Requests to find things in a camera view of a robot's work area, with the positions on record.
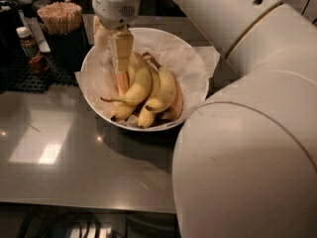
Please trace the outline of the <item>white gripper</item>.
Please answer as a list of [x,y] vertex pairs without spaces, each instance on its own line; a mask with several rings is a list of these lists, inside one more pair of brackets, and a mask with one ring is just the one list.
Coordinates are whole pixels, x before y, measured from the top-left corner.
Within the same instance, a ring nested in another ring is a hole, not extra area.
[[107,53],[117,71],[128,69],[134,36],[130,30],[138,18],[140,0],[92,0],[94,49]]

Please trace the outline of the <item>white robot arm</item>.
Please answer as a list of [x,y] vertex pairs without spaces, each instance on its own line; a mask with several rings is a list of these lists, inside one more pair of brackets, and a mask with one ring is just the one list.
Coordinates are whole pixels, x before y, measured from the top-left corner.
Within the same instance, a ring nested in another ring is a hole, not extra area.
[[173,0],[239,79],[181,128],[181,238],[317,238],[317,30],[282,0]]

